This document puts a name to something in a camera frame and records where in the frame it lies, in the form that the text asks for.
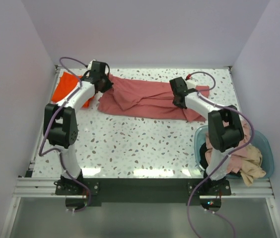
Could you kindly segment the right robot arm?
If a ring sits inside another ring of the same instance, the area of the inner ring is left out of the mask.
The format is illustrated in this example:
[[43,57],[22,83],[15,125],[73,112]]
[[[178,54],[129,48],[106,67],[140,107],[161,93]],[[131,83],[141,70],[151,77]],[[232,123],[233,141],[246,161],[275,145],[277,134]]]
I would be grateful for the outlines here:
[[240,112],[233,105],[223,106],[209,100],[201,90],[193,88],[182,77],[170,80],[170,87],[175,106],[191,109],[208,121],[212,153],[211,161],[205,169],[202,188],[206,194],[213,195],[220,189],[218,180],[227,174],[230,154],[244,139]]

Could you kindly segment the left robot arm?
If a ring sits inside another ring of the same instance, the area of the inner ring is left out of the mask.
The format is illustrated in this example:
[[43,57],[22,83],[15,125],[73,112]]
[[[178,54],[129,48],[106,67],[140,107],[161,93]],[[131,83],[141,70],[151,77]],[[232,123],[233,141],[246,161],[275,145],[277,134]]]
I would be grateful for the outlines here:
[[87,71],[83,76],[74,75],[78,82],[64,99],[45,106],[44,137],[39,148],[41,157],[52,151],[59,153],[61,179],[68,180],[66,188],[72,194],[80,194],[84,189],[74,147],[78,137],[76,113],[98,92],[104,93],[113,86],[108,63],[93,60],[85,67]]

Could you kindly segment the dusty red t shirt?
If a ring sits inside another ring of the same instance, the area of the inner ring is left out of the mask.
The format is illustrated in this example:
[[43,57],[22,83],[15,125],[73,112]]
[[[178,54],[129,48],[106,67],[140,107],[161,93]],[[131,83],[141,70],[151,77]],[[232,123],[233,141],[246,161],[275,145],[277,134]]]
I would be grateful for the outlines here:
[[176,119],[188,122],[205,121],[191,109],[173,105],[170,84],[109,76],[113,86],[99,99],[98,111],[116,116],[149,119]]

